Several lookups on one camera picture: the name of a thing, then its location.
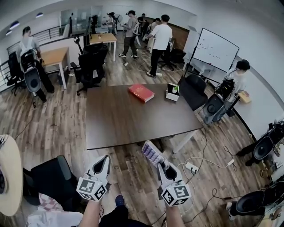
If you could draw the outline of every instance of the ceiling light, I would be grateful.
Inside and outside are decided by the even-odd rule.
[[[42,13],[42,12],[39,12],[35,17],[36,17],[36,18],[39,18],[39,17],[41,17],[41,16],[43,16],[43,13]]]
[[[14,29],[15,27],[17,27],[17,26],[19,26],[20,25],[20,23],[16,20],[16,21],[14,21],[12,24],[11,24],[11,26],[10,26],[10,30],[12,30],[12,29]]]
[[[11,30],[8,30],[8,31],[6,32],[6,35],[9,35],[11,32],[12,32]]]

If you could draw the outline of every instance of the dark wooden table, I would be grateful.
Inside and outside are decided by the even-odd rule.
[[[147,103],[128,91],[130,85],[88,89],[87,150],[159,139],[202,128],[182,96],[177,102],[165,98],[166,84],[144,86],[155,93]]]

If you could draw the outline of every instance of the red book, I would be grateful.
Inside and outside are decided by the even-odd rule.
[[[150,99],[152,99],[155,95],[152,91],[150,91],[148,88],[145,88],[141,84],[134,84],[131,87],[128,88],[128,90],[137,96],[142,102],[148,102]]]

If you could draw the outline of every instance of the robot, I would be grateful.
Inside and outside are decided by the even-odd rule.
[[[157,168],[161,186],[158,189],[160,199],[164,199],[168,206],[184,204],[190,197],[188,184],[182,179],[180,170],[163,156],[151,141],[146,141],[142,152]],[[107,176],[110,172],[110,157],[101,156],[89,166],[84,177],[80,177],[77,192],[87,200],[99,202],[107,193],[110,184]]]

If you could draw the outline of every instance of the backpack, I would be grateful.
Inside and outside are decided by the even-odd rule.
[[[135,25],[135,27],[133,28],[133,34],[134,34],[134,35],[138,35],[139,27],[140,27],[140,23],[137,23],[137,24]]]

